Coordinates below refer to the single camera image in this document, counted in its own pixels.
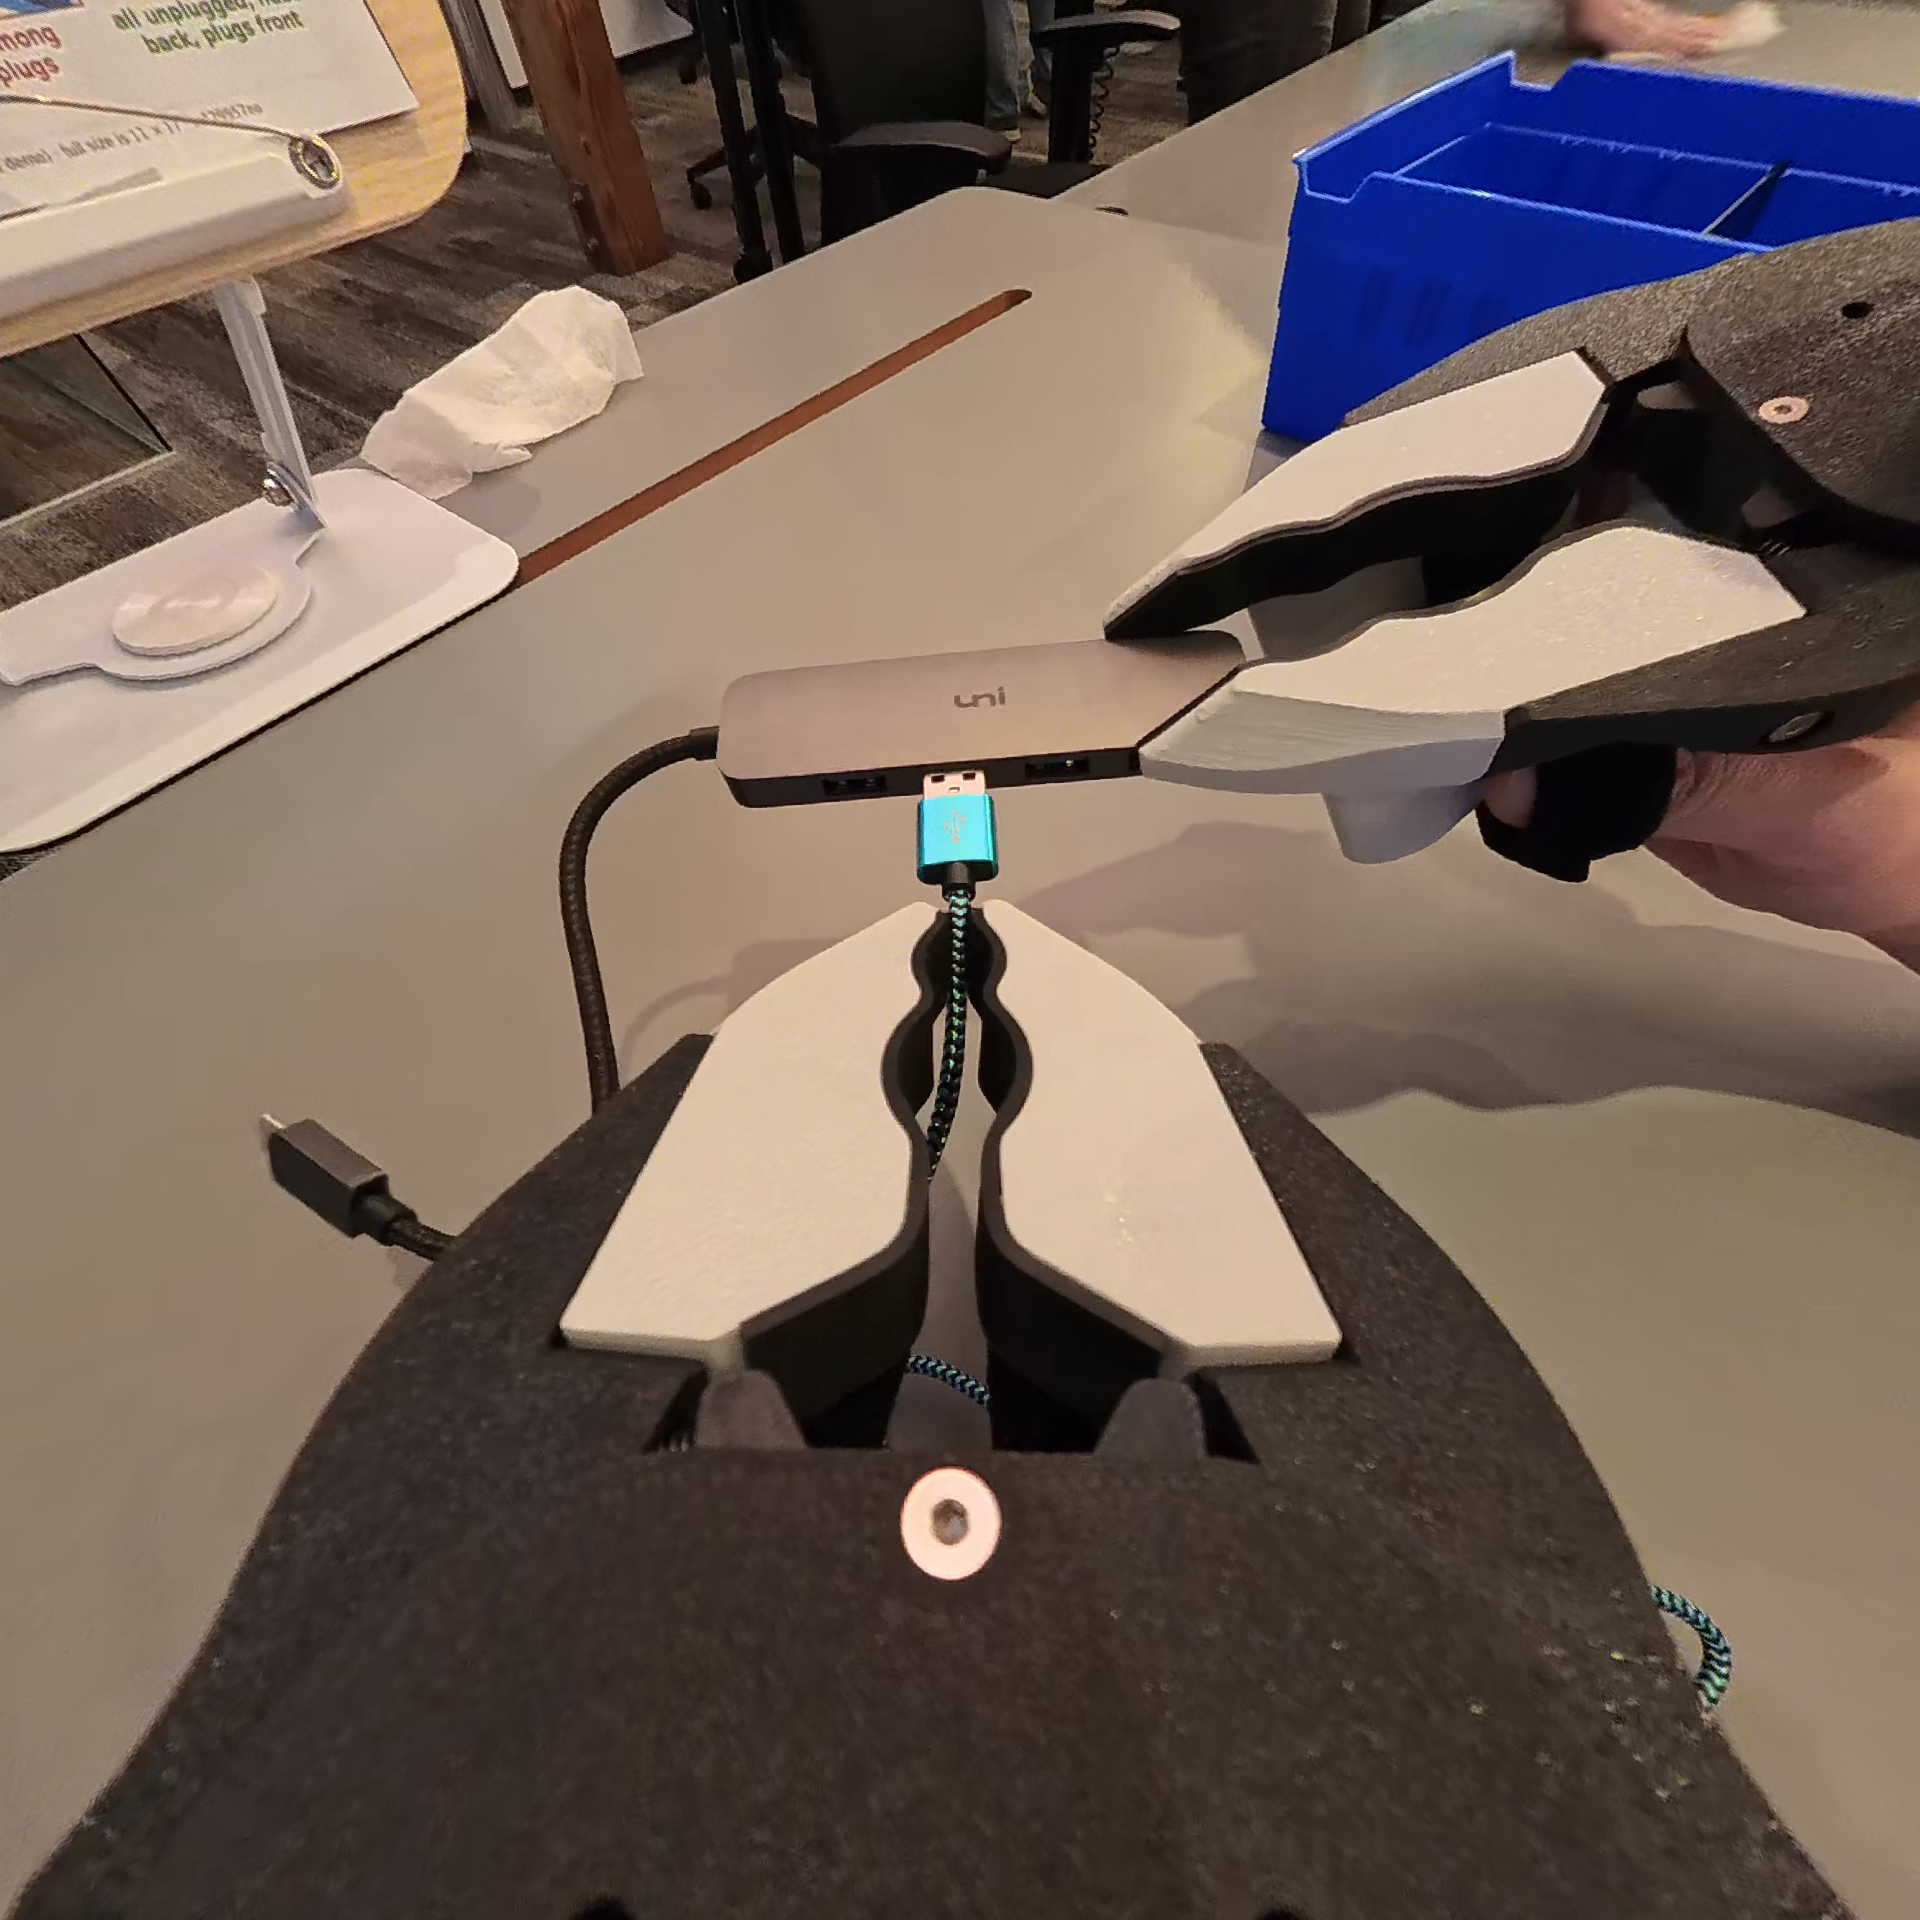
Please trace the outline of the metal sign clip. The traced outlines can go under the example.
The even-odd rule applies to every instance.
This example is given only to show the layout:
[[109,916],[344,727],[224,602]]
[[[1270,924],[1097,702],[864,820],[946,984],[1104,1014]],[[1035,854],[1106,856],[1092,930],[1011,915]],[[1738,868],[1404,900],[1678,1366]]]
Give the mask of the metal sign clip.
[[37,107],[45,111],[90,111],[90,114],[107,114],[128,120],[153,120],[165,123],[172,127],[204,127],[204,131],[220,131],[220,133],[237,133],[251,138],[268,138],[269,142],[284,149],[284,155],[294,167],[294,174],[315,184],[320,190],[338,187],[346,181],[346,168],[330,146],[324,134],[320,133],[301,133],[290,127],[276,127],[259,120],[250,120],[242,116],[233,116],[232,111],[188,111],[174,107],[152,107],[152,104],[125,104],[125,103],[94,103],[94,101],[73,101],[73,99],[57,99],[51,93],[29,93],[29,92],[6,92],[3,104],[12,107]]

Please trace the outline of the black office chair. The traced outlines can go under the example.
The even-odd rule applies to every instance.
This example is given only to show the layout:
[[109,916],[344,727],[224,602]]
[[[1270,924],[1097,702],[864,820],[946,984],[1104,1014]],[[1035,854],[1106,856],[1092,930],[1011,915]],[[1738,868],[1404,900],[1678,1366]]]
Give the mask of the black office chair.
[[1123,45],[1162,45],[1180,36],[1176,14],[1104,3],[1056,3],[1051,21],[1032,31],[1048,51],[1048,163],[1089,168],[1106,110],[1113,62]]
[[707,56],[734,203],[736,278],[804,256],[797,163],[820,181],[820,240],[995,181],[987,35],[962,3],[681,5]]

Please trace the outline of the white sign stand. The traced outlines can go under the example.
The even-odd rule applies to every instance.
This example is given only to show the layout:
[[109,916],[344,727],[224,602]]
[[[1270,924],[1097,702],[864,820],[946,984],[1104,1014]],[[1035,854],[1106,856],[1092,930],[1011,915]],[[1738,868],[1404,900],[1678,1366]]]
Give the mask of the white sign stand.
[[94,828],[516,578],[512,543],[389,476],[314,474],[256,282],[213,296],[269,488],[5,612],[5,860]]

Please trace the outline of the white crumpled paper towel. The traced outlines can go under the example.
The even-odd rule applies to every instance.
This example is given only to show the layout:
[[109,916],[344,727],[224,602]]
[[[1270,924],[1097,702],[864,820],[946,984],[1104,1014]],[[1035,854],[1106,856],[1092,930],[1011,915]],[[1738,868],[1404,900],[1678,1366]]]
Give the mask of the white crumpled paper towel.
[[539,293],[372,423],[361,461],[426,499],[533,458],[643,375],[625,311],[582,286]]

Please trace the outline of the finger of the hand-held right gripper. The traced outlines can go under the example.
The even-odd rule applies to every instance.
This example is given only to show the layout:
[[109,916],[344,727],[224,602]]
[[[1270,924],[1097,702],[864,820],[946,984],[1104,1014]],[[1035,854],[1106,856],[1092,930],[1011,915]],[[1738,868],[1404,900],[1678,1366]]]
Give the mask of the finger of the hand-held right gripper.
[[1755,555],[1609,523],[1552,541],[1513,582],[1378,612],[1316,655],[1249,662],[1145,740],[1140,768],[1318,795],[1346,860],[1393,861],[1475,811],[1512,711],[1802,615]]
[[1300,447],[1106,612],[1112,639],[1201,630],[1386,562],[1530,554],[1565,514],[1609,388],[1579,352],[1341,426]]

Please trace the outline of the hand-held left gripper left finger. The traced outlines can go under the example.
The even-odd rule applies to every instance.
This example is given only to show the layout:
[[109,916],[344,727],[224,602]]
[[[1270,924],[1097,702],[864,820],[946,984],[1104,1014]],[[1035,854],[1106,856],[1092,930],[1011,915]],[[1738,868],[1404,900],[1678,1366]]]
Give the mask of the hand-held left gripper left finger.
[[561,1316],[571,1348],[876,1365],[926,1303],[931,903],[779,974],[715,1028]]

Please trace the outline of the wooden sign board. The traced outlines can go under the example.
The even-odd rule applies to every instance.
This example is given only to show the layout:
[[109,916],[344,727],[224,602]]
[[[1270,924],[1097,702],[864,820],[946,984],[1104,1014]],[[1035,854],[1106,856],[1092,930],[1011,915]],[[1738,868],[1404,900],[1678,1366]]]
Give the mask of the wooden sign board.
[[75,254],[44,293],[5,293],[3,355],[256,278],[312,256],[346,250],[409,224],[448,192],[466,142],[466,93],[438,5],[368,7],[417,95],[409,111],[332,134],[344,182],[307,207],[276,206],[272,167],[260,158],[205,175],[142,184],[123,195],[44,207],[5,222],[5,263],[27,247],[18,230],[45,229]]

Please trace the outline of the brown wooden post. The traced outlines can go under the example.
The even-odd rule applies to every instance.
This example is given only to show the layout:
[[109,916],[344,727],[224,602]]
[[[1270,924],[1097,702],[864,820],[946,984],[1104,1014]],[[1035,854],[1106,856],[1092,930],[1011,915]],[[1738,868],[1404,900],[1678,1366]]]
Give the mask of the brown wooden post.
[[597,3],[505,3],[546,149],[597,272],[670,259],[650,160]]

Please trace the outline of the blue plastic bin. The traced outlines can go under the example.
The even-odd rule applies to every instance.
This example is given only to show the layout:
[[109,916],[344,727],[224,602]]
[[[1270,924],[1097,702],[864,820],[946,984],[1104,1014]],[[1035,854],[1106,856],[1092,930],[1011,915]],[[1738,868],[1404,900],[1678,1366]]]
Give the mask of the blue plastic bin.
[[1265,427],[1316,440],[1582,296],[1917,211],[1917,103],[1496,55],[1296,155]]

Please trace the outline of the person's right hand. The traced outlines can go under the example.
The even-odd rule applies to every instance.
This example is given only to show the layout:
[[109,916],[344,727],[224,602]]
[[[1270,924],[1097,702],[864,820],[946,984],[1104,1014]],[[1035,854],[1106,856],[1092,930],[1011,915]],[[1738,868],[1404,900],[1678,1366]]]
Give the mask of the person's right hand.
[[1728,904],[1859,938],[1917,972],[1917,709],[1814,752],[1621,748],[1493,778],[1489,847],[1558,880],[1648,847]]

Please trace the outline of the grey usb hub small logo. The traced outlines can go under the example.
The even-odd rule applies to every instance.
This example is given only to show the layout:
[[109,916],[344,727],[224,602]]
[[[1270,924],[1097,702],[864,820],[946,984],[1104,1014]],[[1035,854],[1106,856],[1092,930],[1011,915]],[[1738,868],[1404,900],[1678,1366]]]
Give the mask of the grey usb hub small logo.
[[561,924],[590,1107],[617,1091],[617,1051],[588,861],[600,826],[636,787],[696,762],[713,763],[742,806],[917,798],[924,778],[987,788],[1132,778],[1145,740],[1238,666],[1237,639],[1197,635],[804,666],[734,680],[715,727],[627,756],[568,820]]

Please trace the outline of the printed paper sign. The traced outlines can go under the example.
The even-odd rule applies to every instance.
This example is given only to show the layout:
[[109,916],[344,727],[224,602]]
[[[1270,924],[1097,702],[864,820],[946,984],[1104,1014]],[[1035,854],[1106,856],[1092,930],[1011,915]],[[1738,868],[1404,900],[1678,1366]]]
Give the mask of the printed paper sign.
[[5,3],[6,216],[417,110],[361,3]]

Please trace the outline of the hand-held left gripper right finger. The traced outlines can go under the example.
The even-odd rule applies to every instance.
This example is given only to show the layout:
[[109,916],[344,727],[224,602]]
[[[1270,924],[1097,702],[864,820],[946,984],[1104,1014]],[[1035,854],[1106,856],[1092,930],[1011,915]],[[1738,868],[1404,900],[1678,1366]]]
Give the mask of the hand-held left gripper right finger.
[[1185,1019],[1011,903],[980,912],[978,1303],[1024,1373],[1331,1360],[1340,1325]]

